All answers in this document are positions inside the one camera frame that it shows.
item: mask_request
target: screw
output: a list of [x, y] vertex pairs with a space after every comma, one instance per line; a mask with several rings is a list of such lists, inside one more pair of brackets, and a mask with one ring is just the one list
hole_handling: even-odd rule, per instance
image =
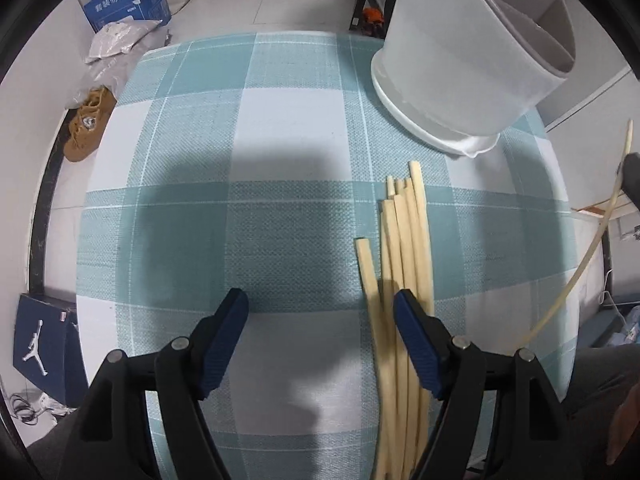
[[465, 350], [471, 345], [471, 341], [464, 335], [455, 335], [451, 341], [455, 347], [461, 350]]
[[536, 358], [536, 355], [528, 348], [521, 348], [518, 354], [520, 355], [520, 358], [527, 363], [532, 362], [533, 359]]
[[111, 350], [107, 354], [107, 361], [110, 363], [117, 363], [120, 359], [122, 359], [122, 350]]
[[174, 350], [184, 350], [189, 346], [189, 339], [186, 337], [177, 337], [171, 341], [171, 348]]

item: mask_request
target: table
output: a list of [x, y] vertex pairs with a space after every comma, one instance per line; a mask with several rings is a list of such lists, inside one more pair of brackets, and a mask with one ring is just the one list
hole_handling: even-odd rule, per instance
[[[432, 150], [375, 95], [369, 67], [381, 47], [305, 32], [149, 52], [98, 151], [78, 249], [89, 378], [110, 349], [156, 351], [243, 288], [249, 320], [202, 405], [234, 480], [369, 479], [378, 394], [353, 240], [368, 237], [378, 251], [384, 179], [408, 176], [409, 160], [423, 168], [435, 309], [452, 334], [512, 349], [576, 265], [564, 183], [537, 112], [476, 159]], [[531, 346], [561, 397], [577, 328], [571, 296]], [[475, 456], [493, 401], [486, 396]], [[171, 478], [151, 394], [149, 413]]]

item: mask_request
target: blue cardboard box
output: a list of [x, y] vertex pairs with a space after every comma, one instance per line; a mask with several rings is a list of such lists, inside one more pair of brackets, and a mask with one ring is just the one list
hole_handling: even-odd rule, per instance
[[162, 20], [162, 25], [171, 19], [167, 0], [91, 0], [83, 9], [95, 32], [126, 16], [134, 20]]
[[48, 296], [20, 296], [14, 367], [58, 402], [70, 408], [80, 405], [89, 386], [75, 303]]

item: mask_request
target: brown shoe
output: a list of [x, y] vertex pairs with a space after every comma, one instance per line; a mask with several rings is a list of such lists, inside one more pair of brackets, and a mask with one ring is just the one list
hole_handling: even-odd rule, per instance
[[101, 86], [89, 92], [89, 97], [69, 123], [71, 138], [63, 150], [66, 160], [85, 160], [100, 146], [102, 134], [115, 105], [116, 99], [107, 87]]

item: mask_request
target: jumpman logo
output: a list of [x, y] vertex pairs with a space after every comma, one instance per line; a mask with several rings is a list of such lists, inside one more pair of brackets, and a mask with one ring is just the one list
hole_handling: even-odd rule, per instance
[[40, 370], [42, 371], [43, 375], [47, 375], [49, 372], [47, 372], [44, 369], [44, 366], [42, 365], [42, 359], [40, 359], [40, 355], [38, 354], [38, 339], [40, 338], [40, 330], [42, 329], [42, 320], [39, 319], [38, 320], [38, 331], [35, 332], [33, 334], [33, 338], [31, 339], [31, 342], [29, 343], [29, 353], [27, 355], [25, 355], [22, 360], [23, 361], [28, 361], [29, 359], [31, 359], [32, 357], [34, 359], [36, 359], [36, 362], [38, 363], [38, 366], [40, 366]]

